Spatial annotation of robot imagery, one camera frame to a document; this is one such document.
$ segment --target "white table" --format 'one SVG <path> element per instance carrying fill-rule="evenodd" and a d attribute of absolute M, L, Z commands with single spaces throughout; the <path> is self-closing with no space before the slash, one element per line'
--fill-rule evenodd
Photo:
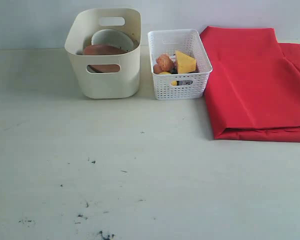
<path fill-rule="evenodd" d="M 92 100 L 63 49 L 0 50 L 0 240 L 300 240 L 300 143 L 213 140 L 149 62 Z"/>

